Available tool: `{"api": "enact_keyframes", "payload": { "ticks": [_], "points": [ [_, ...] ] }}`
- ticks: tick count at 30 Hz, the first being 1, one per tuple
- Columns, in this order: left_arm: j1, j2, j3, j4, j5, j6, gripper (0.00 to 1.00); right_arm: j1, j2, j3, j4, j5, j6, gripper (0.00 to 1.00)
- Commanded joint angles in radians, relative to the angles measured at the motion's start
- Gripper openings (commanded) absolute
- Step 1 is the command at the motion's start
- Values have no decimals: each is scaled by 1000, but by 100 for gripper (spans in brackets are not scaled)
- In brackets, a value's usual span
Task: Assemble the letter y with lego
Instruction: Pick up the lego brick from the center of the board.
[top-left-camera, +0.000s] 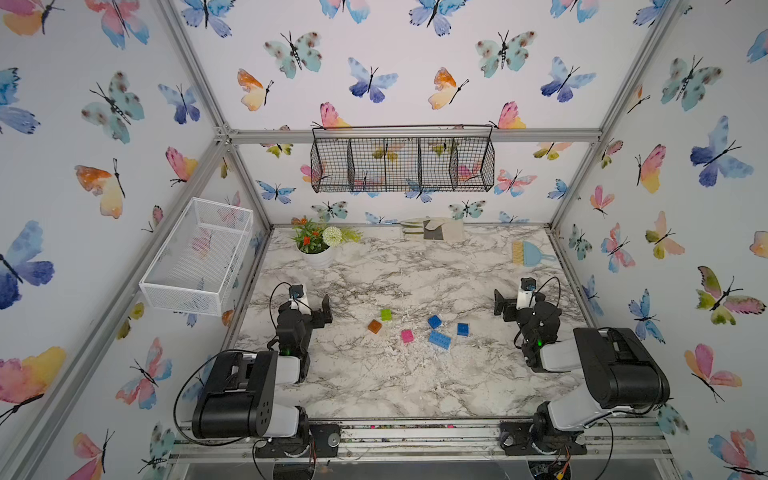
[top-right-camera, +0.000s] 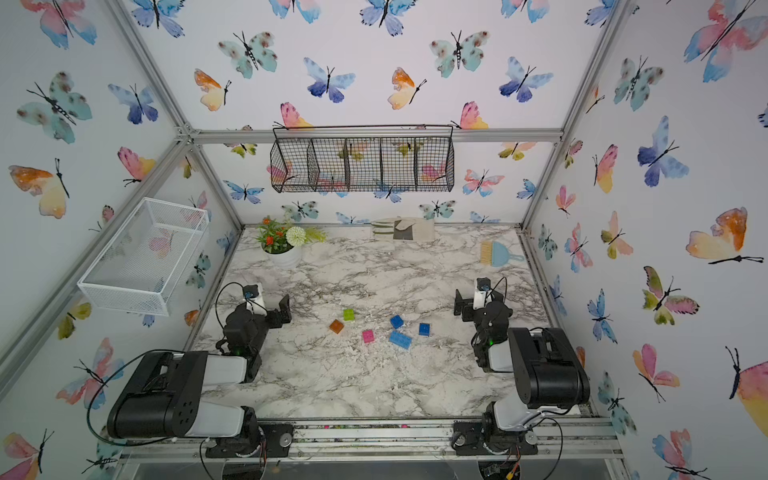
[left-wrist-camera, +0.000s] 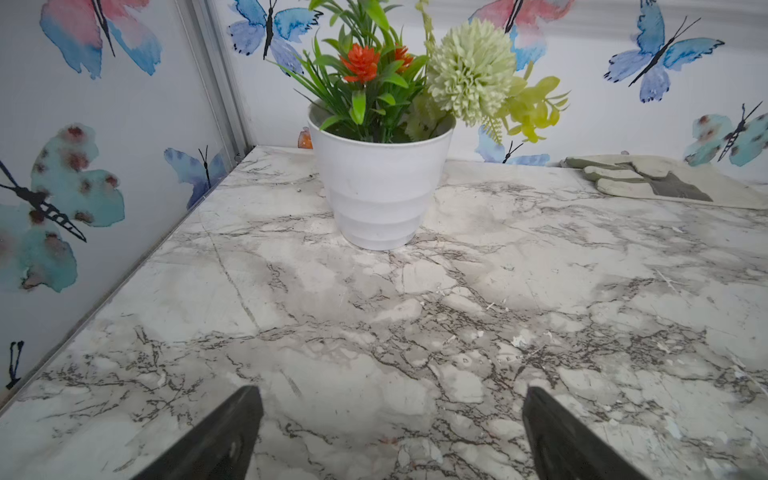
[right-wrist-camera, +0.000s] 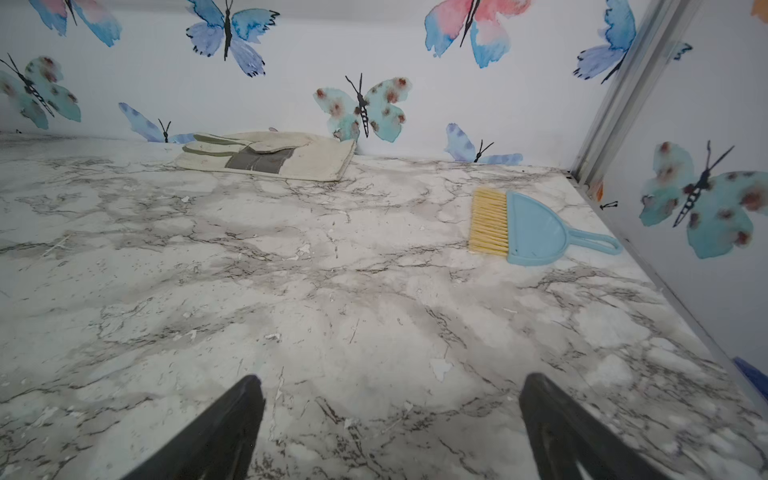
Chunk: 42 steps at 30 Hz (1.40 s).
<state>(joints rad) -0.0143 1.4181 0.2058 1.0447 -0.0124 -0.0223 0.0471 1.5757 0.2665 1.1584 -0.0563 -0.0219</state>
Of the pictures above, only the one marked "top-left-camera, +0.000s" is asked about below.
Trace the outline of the orange lego brick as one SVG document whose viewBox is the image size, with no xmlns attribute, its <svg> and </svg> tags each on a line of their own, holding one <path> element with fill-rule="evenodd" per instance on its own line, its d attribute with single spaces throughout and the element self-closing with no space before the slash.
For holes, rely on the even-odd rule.
<svg viewBox="0 0 768 480">
<path fill-rule="evenodd" d="M 373 334 L 378 334 L 383 327 L 383 324 L 378 320 L 373 320 L 368 325 L 368 330 Z"/>
</svg>

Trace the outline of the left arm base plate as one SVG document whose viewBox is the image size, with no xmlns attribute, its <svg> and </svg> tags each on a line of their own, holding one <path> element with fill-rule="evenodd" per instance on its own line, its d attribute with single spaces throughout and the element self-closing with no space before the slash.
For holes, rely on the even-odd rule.
<svg viewBox="0 0 768 480">
<path fill-rule="evenodd" d="M 255 444 L 257 459 L 335 458 L 341 444 L 341 426 L 337 423 L 301 425 L 293 437 L 270 438 Z"/>
</svg>

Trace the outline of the long blue lego brick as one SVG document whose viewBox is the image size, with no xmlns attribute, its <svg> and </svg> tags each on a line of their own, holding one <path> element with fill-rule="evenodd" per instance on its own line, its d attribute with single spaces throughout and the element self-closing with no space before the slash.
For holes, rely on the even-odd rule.
<svg viewBox="0 0 768 480">
<path fill-rule="evenodd" d="M 449 350 L 451 347 L 452 338 L 448 335 L 440 333 L 439 331 L 432 330 L 428 336 L 428 342 L 441 349 Z"/>
</svg>

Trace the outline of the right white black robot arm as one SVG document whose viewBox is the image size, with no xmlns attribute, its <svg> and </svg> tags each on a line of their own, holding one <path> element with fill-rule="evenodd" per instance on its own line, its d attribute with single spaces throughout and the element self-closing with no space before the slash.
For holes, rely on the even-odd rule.
<svg viewBox="0 0 768 480">
<path fill-rule="evenodd" d="M 584 377 L 569 393 L 542 402 L 532 417 L 500 425 L 507 456 L 584 455 L 579 437 L 593 424 L 615 414 L 642 416 L 670 397 L 666 375 L 634 331 L 578 327 L 561 340 L 561 313 L 541 293 L 520 290 L 512 299 L 494 292 L 494 314 L 519 327 L 514 344 L 529 369 Z"/>
</svg>

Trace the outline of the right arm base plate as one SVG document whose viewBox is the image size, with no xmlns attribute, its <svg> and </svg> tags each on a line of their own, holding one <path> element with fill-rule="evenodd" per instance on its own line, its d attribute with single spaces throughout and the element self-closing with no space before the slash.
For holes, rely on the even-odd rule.
<svg viewBox="0 0 768 480">
<path fill-rule="evenodd" d="M 533 420 L 502 422 L 499 427 L 499 445 L 506 456 L 587 454 L 587 447 L 577 441 L 582 431 L 563 432 Z"/>
</svg>

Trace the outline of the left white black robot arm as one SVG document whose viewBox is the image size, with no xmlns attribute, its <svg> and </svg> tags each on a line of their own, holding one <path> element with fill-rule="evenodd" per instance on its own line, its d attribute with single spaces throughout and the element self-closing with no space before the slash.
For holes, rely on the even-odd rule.
<svg viewBox="0 0 768 480">
<path fill-rule="evenodd" d="M 291 300 L 278 309 L 277 337 L 256 353 L 221 353 L 214 360 L 192 415 L 196 439 L 260 437 L 288 439 L 308 435 L 307 415 L 299 406 L 277 403 L 278 385 L 304 382 L 311 365 L 309 344 L 316 329 L 333 321 L 330 297 L 318 309 Z"/>
</svg>

